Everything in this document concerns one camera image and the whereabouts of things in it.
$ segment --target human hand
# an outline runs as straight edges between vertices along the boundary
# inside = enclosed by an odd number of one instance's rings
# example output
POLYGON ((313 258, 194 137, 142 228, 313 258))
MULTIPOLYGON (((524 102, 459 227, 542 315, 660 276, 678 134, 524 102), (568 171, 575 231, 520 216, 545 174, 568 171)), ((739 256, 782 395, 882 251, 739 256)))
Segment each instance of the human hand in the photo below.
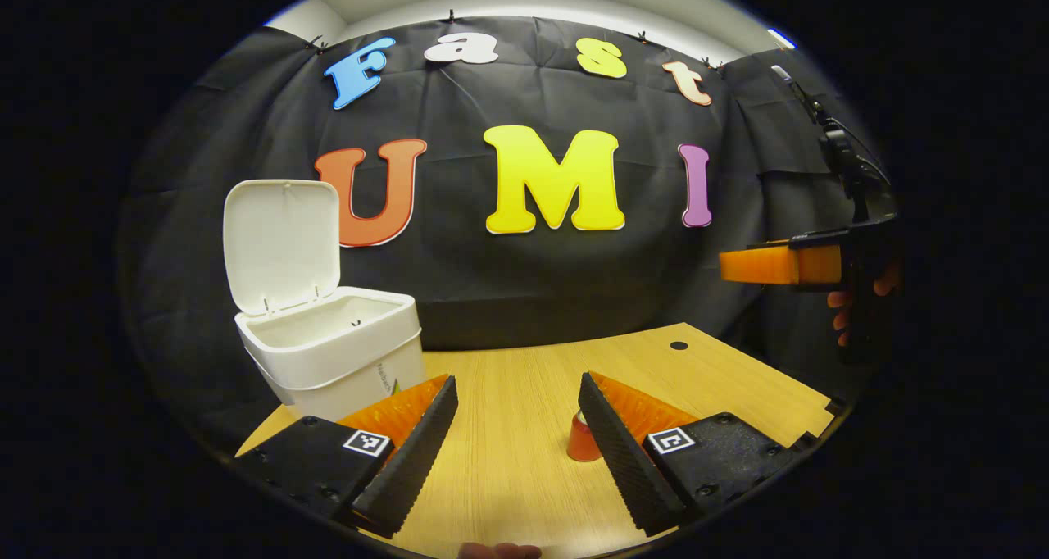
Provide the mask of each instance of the human hand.
POLYGON ((539 559, 542 551, 532 544, 501 542, 494 547, 476 542, 464 542, 456 559, 539 559))
MULTIPOLYGON (((900 283, 900 261, 892 261, 885 268, 885 274, 880 279, 874 281, 874 294, 878 297, 885 297, 900 283)), ((847 291, 835 291, 827 296, 827 305, 831 309, 841 308, 841 311, 834 317, 835 331, 841 331, 838 337, 838 346, 847 346, 849 343, 849 315, 852 311, 852 294, 847 291)))

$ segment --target bin lid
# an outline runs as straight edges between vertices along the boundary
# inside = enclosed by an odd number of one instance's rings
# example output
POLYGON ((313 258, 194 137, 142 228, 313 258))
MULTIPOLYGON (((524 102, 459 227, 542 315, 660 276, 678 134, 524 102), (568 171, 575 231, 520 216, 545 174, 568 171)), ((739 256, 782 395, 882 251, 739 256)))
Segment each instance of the bin lid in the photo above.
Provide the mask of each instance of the bin lid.
POLYGON ((226 196, 222 250, 243 313, 327 297, 339 285, 339 194, 326 181, 241 181, 226 196))

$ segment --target white trash bin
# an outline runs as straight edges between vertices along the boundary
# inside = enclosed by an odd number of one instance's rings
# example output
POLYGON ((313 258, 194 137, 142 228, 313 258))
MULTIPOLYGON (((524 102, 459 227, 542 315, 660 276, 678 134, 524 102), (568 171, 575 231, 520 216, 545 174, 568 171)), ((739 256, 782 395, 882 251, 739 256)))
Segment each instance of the white trash bin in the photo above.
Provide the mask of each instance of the white trash bin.
POLYGON ((293 414, 338 422, 424 381, 414 298, 338 286, 334 186, 239 182, 222 248, 240 339, 293 414))

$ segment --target letter m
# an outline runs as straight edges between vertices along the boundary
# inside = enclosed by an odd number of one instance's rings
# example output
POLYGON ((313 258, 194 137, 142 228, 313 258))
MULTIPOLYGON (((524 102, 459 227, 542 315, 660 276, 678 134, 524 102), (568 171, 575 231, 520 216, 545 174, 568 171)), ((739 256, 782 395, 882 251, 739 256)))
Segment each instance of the letter m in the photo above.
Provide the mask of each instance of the letter m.
POLYGON ((600 130, 580 130, 561 164, 529 126, 494 126, 485 132, 494 145, 498 194, 486 227, 493 234, 527 234, 535 215, 524 209, 524 189, 532 192, 542 218, 552 230, 561 227, 569 205, 579 190, 579 209, 572 214, 577 230, 619 230, 626 223, 616 203, 612 153, 619 141, 600 130))

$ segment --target table surface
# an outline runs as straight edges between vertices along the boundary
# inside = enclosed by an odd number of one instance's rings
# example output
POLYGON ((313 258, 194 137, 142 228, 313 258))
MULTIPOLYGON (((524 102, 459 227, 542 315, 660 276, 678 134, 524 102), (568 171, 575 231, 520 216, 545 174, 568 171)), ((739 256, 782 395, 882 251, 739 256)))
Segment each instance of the table surface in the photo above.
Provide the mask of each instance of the table surface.
MULTIPOLYGON (((424 352, 423 360, 427 377, 455 377, 458 410, 401 532, 391 541, 372 538, 437 558, 455 557, 464 541, 535 544, 543 559, 561 559, 657 538, 634 526, 603 460, 565 454, 584 372, 697 417, 731 412, 785 447, 806 432, 819 436, 833 417, 827 395, 689 324, 553 346, 424 352)), ((293 422, 278 408, 237 456, 293 422)))

